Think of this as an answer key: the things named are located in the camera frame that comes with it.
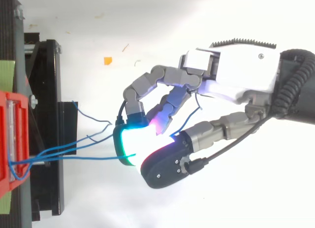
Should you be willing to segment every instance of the green tape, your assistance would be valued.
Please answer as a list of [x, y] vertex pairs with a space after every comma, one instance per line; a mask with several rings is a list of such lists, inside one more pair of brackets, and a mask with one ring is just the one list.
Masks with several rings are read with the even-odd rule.
[[10, 214], [11, 192], [6, 193], [0, 198], [0, 214]]
[[15, 61], [0, 61], [0, 90], [12, 92]]
[[[0, 91], [12, 92], [15, 61], [0, 60]], [[10, 214], [11, 192], [0, 197], [0, 214]]]

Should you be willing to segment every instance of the white wall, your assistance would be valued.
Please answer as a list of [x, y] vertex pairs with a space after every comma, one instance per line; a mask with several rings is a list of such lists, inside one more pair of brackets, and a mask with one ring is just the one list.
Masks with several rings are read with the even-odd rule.
[[[190, 48], [240, 37], [274, 42], [280, 50], [315, 51], [313, 0], [19, 1], [24, 5], [25, 32], [40, 32], [41, 40], [56, 39], [63, 47], [62, 99], [78, 100], [85, 113], [113, 122], [127, 85], [157, 64], [177, 66]], [[104, 66], [105, 56], [113, 57], [111, 65]], [[134, 67], [136, 60], [141, 62]], [[146, 97], [146, 109], [168, 91], [160, 86]], [[200, 103], [204, 110], [189, 126], [244, 110], [215, 99], [200, 98]], [[169, 131], [181, 125], [195, 107], [191, 99]], [[80, 115], [78, 138], [102, 127]], [[314, 227], [314, 129], [271, 120], [202, 171], [161, 190], [150, 189], [135, 168], [119, 161], [66, 161], [65, 211], [59, 217], [42, 213], [42, 221], [33, 225]], [[226, 144], [216, 143], [205, 154]], [[106, 157], [115, 155], [115, 150], [108, 140], [78, 154]]]

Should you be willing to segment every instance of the screw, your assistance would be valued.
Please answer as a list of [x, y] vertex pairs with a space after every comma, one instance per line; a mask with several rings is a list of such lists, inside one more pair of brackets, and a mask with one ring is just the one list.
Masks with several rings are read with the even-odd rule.
[[34, 95], [30, 96], [30, 104], [32, 109], [35, 109], [36, 105], [38, 104], [38, 100], [35, 98]]
[[56, 53], [61, 54], [63, 52], [63, 49], [60, 45], [56, 46]]
[[24, 20], [22, 6], [18, 5], [14, 10], [14, 16], [19, 20]]

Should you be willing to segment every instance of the red holder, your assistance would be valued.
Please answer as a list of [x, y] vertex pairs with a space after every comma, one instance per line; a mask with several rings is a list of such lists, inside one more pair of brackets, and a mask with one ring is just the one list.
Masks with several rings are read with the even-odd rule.
[[[14, 137], [16, 160], [29, 159], [29, 117], [28, 117], [28, 98], [21, 94], [0, 91], [0, 197], [6, 192], [11, 191], [21, 185], [29, 175], [22, 181], [12, 180], [11, 171], [8, 164], [8, 136], [10, 134], [8, 126], [7, 103], [14, 103]], [[18, 176], [23, 176], [28, 168], [28, 164], [15, 166]]]

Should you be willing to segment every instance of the blue wire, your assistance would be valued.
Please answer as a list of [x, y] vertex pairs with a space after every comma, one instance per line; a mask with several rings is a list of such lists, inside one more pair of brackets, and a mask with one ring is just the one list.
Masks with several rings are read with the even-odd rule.
[[196, 113], [197, 110], [199, 110], [200, 107], [197, 107], [188, 117], [187, 119], [185, 120], [184, 124], [177, 130], [175, 131], [174, 133], [172, 133], [170, 136], [174, 136], [175, 134], [179, 133], [180, 131], [182, 131], [182, 129], [185, 127], [185, 125], [187, 124], [187, 122], [189, 121], [189, 119], [193, 116], [193, 114]]
[[92, 120], [95, 120], [95, 121], [97, 121], [97, 122], [107, 122], [107, 123], [110, 123], [110, 121], [101, 121], [101, 120], [95, 119], [95, 118], [93, 118], [93, 117], [91, 117], [91, 116], [88, 116], [88, 115], [84, 114], [84, 113], [78, 108], [77, 104], [76, 104], [74, 101], [72, 101], [72, 103], [73, 103], [74, 106], [77, 108], [78, 112], [80, 112], [80, 113], [81, 113], [82, 115], [84, 115], [85, 117], [90, 118], [90, 119], [92, 119]]
[[197, 105], [198, 107], [187, 117], [187, 119], [185, 120], [184, 124], [177, 130], [175, 131], [174, 133], [172, 133], [170, 136], [174, 136], [175, 134], [179, 133], [180, 131], [182, 131], [182, 129], [185, 127], [185, 125], [187, 124], [187, 122], [189, 121], [189, 119], [193, 116], [193, 114], [195, 114], [199, 109], [202, 110], [199, 102], [198, 102], [198, 99], [197, 99], [197, 94], [195, 94], [195, 99], [196, 99], [196, 102], [197, 102]]
[[[107, 129], [107, 127], [109, 127], [110, 125], [112, 125], [112, 123], [111, 123], [110, 121], [101, 121], [101, 120], [97, 120], [97, 119], [95, 119], [95, 118], [93, 118], [93, 117], [90, 117], [90, 116], [84, 114], [84, 113], [78, 108], [77, 104], [76, 104], [74, 101], [72, 101], [72, 103], [74, 104], [74, 106], [77, 108], [77, 110], [78, 110], [82, 115], [84, 115], [84, 116], [86, 116], [86, 117], [88, 117], [88, 118], [90, 118], [90, 119], [92, 119], [92, 120], [95, 120], [95, 121], [97, 121], [97, 122], [108, 122], [108, 125], [107, 125], [102, 131], [100, 131], [100, 132], [98, 132], [98, 133], [95, 133], [95, 134], [92, 134], [91, 136], [88, 136], [88, 135], [87, 135], [87, 137], [82, 138], [82, 139], [80, 139], [80, 140], [77, 140], [77, 141], [75, 141], [75, 142], [72, 142], [72, 143], [69, 143], [69, 144], [66, 144], [66, 145], [62, 145], [62, 146], [57, 146], [57, 147], [49, 148], [49, 149], [46, 149], [46, 150], [42, 151], [42, 152], [39, 153], [35, 158], [28, 160], [29, 162], [27, 162], [27, 163], [30, 163], [30, 165], [29, 165], [29, 167], [28, 167], [28, 169], [27, 169], [27, 171], [26, 171], [26, 173], [24, 174], [23, 177], [19, 177], [19, 176], [16, 174], [14, 168], [12, 167], [12, 163], [14, 163], [14, 162], [11, 161], [11, 158], [10, 158], [10, 155], [9, 155], [9, 152], [8, 152], [8, 163], [9, 163], [9, 167], [10, 167], [10, 170], [11, 170], [13, 176], [15, 177], [15, 179], [17, 179], [17, 180], [24, 180], [24, 179], [26, 178], [28, 172], [30, 171], [30, 169], [31, 169], [31, 167], [32, 167], [32, 165], [33, 165], [33, 163], [34, 163], [34, 162], [38, 162], [38, 161], [39, 161], [40, 159], [42, 159], [42, 158], [53, 157], [54, 155], [61, 155], [61, 154], [67, 153], [67, 152], [75, 151], [75, 150], [77, 150], [77, 149], [86, 148], [86, 147], [95, 145], [95, 144], [97, 144], [97, 143], [103, 142], [103, 141], [107, 140], [108, 138], [110, 138], [110, 137], [112, 136], [112, 135], [111, 135], [111, 136], [108, 136], [108, 137], [106, 137], [106, 138], [104, 138], [104, 139], [102, 139], [102, 140], [100, 140], [100, 141], [95, 141], [95, 140], [93, 140], [91, 137], [103, 133], [103, 132]], [[46, 156], [41, 157], [41, 155], [43, 155], [43, 154], [45, 154], [45, 153], [47, 153], [47, 152], [49, 152], [49, 151], [67, 148], [67, 147], [70, 147], [70, 146], [72, 146], [72, 145], [74, 145], [74, 144], [76, 144], [76, 143], [79, 143], [79, 142], [81, 142], [81, 141], [83, 141], [83, 140], [85, 140], [85, 139], [88, 139], [88, 138], [91, 139], [92, 141], [94, 141], [94, 143], [93, 143], [93, 144], [86, 145], [86, 146], [82, 146], [82, 147], [79, 147], [79, 148], [72, 148], [72, 149], [68, 149], [68, 150], [65, 150], [65, 151], [62, 151], [62, 152], [59, 152], [59, 153], [49, 154], [49, 155], [46, 155]]]
[[[129, 158], [133, 157], [136, 154], [132, 154], [129, 156], [117, 156], [117, 157], [106, 157], [106, 158], [91, 158], [91, 157], [57, 157], [57, 158], [47, 158], [40, 160], [41, 162], [52, 162], [52, 161], [59, 161], [59, 160], [98, 160], [98, 161], [103, 161], [103, 160], [113, 160], [113, 159], [123, 159], [123, 158]], [[12, 165], [19, 165], [19, 164], [24, 164], [23, 162], [12, 162]]]
[[[107, 136], [106, 138], [104, 138], [104, 139], [102, 139], [100, 141], [97, 141], [95, 143], [91, 143], [91, 144], [88, 144], [88, 145], [85, 145], [85, 146], [81, 146], [81, 147], [77, 147], [77, 148], [71, 148], [71, 149], [64, 150], [64, 151], [59, 152], [59, 153], [48, 154], [48, 155], [45, 155], [45, 156], [42, 156], [42, 157], [35, 157], [35, 158], [32, 158], [32, 159], [18, 161], [18, 162], [12, 162], [11, 159], [10, 159], [10, 154], [8, 152], [8, 162], [9, 162], [9, 167], [10, 167], [11, 173], [13, 174], [13, 176], [15, 177], [16, 180], [24, 180], [27, 177], [27, 174], [29, 173], [29, 171], [30, 171], [30, 169], [31, 169], [31, 167], [32, 167], [34, 162], [42, 162], [43, 159], [45, 159], [45, 158], [58, 156], [58, 155], [61, 155], [61, 154], [64, 154], [64, 153], [68, 153], [68, 152], [71, 152], [71, 151], [75, 151], [75, 150], [79, 150], [79, 149], [83, 149], [83, 148], [87, 148], [87, 147], [93, 146], [95, 144], [101, 143], [101, 142], [109, 139], [111, 136], [113, 136], [113, 135]], [[28, 164], [28, 163], [30, 163], [30, 165], [29, 165], [28, 169], [26, 170], [25, 174], [22, 177], [19, 177], [15, 173], [15, 170], [12, 167], [12, 163], [19, 163], [19, 164]]]

